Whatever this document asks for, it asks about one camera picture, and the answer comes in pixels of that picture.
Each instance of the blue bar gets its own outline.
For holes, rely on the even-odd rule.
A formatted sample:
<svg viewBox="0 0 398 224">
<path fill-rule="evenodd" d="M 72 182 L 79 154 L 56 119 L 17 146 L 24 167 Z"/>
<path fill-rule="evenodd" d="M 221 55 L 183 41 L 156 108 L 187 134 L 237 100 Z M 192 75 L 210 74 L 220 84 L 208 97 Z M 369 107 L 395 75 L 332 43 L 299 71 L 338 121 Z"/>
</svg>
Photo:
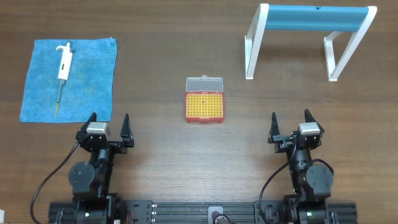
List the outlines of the blue bar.
<svg viewBox="0 0 398 224">
<path fill-rule="evenodd" d="M 269 6 L 266 30 L 356 32 L 367 7 Z"/>
</svg>

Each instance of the clear plastic lid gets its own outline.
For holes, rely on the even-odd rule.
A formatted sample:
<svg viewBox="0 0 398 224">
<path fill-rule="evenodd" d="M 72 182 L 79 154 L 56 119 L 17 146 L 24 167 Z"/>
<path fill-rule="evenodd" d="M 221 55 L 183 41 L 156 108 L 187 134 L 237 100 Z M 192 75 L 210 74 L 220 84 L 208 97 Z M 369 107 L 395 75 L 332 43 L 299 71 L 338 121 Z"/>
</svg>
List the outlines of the clear plastic lid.
<svg viewBox="0 0 398 224">
<path fill-rule="evenodd" d="M 223 92 L 223 78 L 221 77 L 207 77 L 202 75 L 201 77 L 188 77 L 187 85 L 185 87 L 186 92 Z"/>
</svg>

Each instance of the white frame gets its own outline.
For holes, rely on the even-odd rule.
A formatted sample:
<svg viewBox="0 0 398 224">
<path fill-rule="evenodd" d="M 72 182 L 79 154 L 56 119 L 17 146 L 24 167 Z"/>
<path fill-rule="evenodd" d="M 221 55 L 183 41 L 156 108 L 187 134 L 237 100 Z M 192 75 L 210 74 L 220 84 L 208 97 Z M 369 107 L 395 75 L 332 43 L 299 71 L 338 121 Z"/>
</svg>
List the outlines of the white frame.
<svg viewBox="0 0 398 224">
<path fill-rule="evenodd" d="M 330 82 L 337 81 L 341 71 L 343 71 L 348 60 L 351 58 L 358 44 L 362 40 L 369 26 L 371 25 L 374 16 L 377 13 L 376 6 L 368 6 L 369 11 L 364 21 L 359 27 L 358 31 L 353 32 L 348 45 L 340 58 L 340 61 L 335 64 L 335 55 L 333 53 L 333 40 L 342 32 L 334 31 L 323 39 L 325 46 L 326 67 L 328 70 L 328 79 Z M 254 76 L 254 69 L 256 67 L 257 58 L 260 51 L 262 36 L 266 29 L 267 17 L 269 11 L 269 4 L 260 4 L 254 18 L 249 27 L 248 34 L 244 36 L 244 60 L 246 79 L 251 80 Z"/>
</svg>

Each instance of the wooden tabletop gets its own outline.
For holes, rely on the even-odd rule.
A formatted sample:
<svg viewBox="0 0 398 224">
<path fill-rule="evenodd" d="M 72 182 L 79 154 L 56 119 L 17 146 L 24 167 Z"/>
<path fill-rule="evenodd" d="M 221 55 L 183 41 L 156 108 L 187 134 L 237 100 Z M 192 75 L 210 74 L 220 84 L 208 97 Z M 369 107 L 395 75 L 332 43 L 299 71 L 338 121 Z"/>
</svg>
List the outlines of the wooden tabletop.
<svg viewBox="0 0 398 224">
<path fill-rule="evenodd" d="M 125 199 L 253 202 L 286 162 L 267 144 L 271 113 L 281 133 L 304 121 L 325 128 L 312 151 L 335 169 L 331 201 L 358 204 L 360 223 L 395 223 L 398 214 L 398 1 L 269 1 L 270 4 L 376 5 L 376 18 L 337 82 L 328 82 L 327 32 L 266 31 L 254 80 L 244 78 L 244 35 L 261 1 L 0 1 L 0 209 L 7 222 L 31 223 L 39 184 L 65 158 L 81 123 L 20 123 L 30 57 L 37 39 L 118 40 L 112 140 L 129 113 L 136 140 L 117 155 L 111 191 Z M 349 39 L 335 40 L 340 56 Z M 221 124 L 187 124 L 187 77 L 223 77 Z M 67 174 L 90 155 L 78 149 L 47 182 L 36 204 L 68 201 Z M 292 194 L 288 170 L 264 199 Z"/>
</svg>

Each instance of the blue towel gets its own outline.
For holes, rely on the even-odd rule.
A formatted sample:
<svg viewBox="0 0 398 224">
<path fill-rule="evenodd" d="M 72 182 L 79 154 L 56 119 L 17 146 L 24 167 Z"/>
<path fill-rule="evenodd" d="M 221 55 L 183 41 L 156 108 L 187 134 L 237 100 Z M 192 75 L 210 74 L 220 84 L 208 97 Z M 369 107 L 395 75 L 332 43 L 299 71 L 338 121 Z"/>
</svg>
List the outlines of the blue towel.
<svg viewBox="0 0 398 224">
<path fill-rule="evenodd" d="M 69 78 L 63 86 L 58 116 L 58 70 L 62 51 L 71 43 L 74 50 Z M 27 72 L 20 122 L 84 122 L 93 112 L 98 121 L 112 115 L 113 71 L 118 48 L 116 39 L 36 40 Z"/>
</svg>

